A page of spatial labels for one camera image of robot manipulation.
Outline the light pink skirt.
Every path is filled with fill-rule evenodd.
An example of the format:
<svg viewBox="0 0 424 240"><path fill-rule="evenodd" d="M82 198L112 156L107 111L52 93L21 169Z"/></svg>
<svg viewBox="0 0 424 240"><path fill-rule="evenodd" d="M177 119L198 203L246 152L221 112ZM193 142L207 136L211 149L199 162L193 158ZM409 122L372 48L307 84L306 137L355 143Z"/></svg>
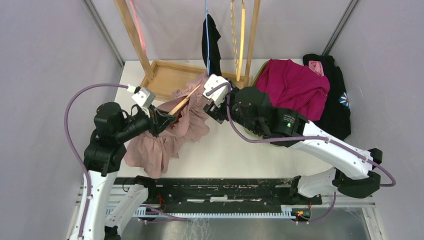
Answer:
<svg viewBox="0 0 424 240"><path fill-rule="evenodd" d="M170 160L179 157L183 144L198 142L210 132L206 124L209 115L204 112L208 99L203 96L207 80L206 73L198 75L185 89L175 90L171 100L157 107L168 113L190 96L186 105L176 112L176 121L159 136L146 131L129 141L123 158L127 166L142 168L149 177L158 179L167 173Z"/></svg>

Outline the magenta pleated skirt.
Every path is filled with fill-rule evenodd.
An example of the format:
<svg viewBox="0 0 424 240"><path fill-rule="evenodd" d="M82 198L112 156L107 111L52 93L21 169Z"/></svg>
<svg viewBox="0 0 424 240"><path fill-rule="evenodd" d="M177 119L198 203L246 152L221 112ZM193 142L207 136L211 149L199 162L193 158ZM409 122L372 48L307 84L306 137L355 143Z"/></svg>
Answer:
<svg viewBox="0 0 424 240"><path fill-rule="evenodd" d="M274 107L289 108L310 121L321 119L330 91L326 76L290 59L270 59L255 86L269 95Z"/></svg>

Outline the dark striped garment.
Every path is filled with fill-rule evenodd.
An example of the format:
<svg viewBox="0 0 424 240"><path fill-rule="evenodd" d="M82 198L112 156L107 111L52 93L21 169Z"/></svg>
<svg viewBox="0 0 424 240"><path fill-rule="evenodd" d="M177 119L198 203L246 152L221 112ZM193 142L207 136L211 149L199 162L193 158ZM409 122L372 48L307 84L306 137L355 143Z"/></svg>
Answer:
<svg viewBox="0 0 424 240"><path fill-rule="evenodd" d="M209 31L209 50L210 50L210 74L215 74L217 76L222 76L221 71L221 55L219 51L218 41L221 38L221 35L216 27L216 23L212 16L208 14L208 31ZM202 59L206 66L207 53L206 53L206 39L205 39L205 21L203 22L202 29L202 40L201 40L201 49L202 49Z"/></svg>

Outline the light blue hanger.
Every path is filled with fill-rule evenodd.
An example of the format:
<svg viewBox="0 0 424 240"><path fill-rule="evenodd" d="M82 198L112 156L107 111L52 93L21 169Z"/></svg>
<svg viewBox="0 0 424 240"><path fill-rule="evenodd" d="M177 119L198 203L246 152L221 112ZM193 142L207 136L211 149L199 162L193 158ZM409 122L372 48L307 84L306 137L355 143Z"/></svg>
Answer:
<svg viewBox="0 0 424 240"><path fill-rule="evenodd" d="M205 20L204 20L204 29L205 29L205 39L206 39L206 73L209 76L210 75L210 39L209 39L209 21L208 21L208 1L204 0L204 13L205 13Z"/></svg>

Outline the pink plastic hanger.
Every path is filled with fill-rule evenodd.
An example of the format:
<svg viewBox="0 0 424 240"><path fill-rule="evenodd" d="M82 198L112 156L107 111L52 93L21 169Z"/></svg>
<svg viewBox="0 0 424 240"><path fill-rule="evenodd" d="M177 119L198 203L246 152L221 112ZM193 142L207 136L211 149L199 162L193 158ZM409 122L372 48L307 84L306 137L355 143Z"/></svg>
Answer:
<svg viewBox="0 0 424 240"><path fill-rule="evenodd" d="M142 48L143 52L146 53L145 38L144 38L144 34L143 34L143 31L142 31L142 28L141 28L141 24L140 24L140 21L139 21L139 18L138 18L137 11L136 11L136 8L134 6L133 0L130 0L129 1L129 4L130 4L130 8L131 8L133 17L134 17L134 23L135 23L135 27L136 27L136 30L137 30L137 33L138 33L138 37L139 37L139 42L140 42L141 48Z"/></svg>

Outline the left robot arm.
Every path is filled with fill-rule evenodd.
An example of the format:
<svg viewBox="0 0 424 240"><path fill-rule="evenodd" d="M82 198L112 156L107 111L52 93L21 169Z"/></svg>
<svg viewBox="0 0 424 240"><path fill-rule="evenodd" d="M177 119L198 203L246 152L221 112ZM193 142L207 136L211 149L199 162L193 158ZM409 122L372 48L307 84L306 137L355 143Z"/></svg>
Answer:
<svg viewBox="0 0 424 240"><path fill-rule="evenodd" d="M129 116L118 103L107 102L96 110L95 130L83 155L85 197L70 235L72 240L119 240L139 206L156 200L155 187L134 182L118 206L106 214L121 161L127 152L124 144L145 132L156 137L177 119L153 105L147 112L139 106L136 109L135 116Z"/></svg>

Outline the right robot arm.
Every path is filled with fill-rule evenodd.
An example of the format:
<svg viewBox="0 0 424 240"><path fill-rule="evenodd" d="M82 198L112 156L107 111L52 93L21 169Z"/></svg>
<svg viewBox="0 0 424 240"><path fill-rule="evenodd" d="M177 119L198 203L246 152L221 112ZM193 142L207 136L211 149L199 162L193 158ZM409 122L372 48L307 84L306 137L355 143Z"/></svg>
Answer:
<svg viewBox="0 0 424 240"><path fill-rule="evenodd" d="M298 112L274 107L269 95L254 86L239 89L222 83L206 87L203 96L209 100L204 111L217 122L240 125L258 136L249 143L292 148L330 165L324 172L294 178L288 191L293 203L334 192L364 199L382 187L375 172L382 163L379 149L362 150L343 142Z"/></svg>

